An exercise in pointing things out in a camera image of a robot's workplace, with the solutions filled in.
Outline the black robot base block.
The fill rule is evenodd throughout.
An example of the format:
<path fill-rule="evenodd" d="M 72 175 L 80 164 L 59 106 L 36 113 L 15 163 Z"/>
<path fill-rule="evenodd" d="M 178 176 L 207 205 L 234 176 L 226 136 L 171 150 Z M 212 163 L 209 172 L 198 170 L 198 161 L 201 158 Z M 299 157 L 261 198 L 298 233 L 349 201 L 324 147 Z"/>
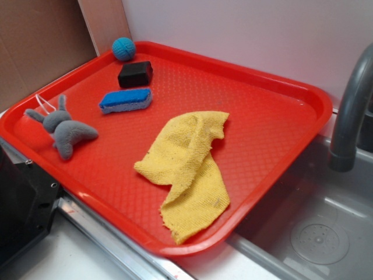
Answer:
<path fill-rule="evenodd" d="M 51 230 L 61 184 L 36 163 L 13 163 L 1 149 L 1 269 Z"/>

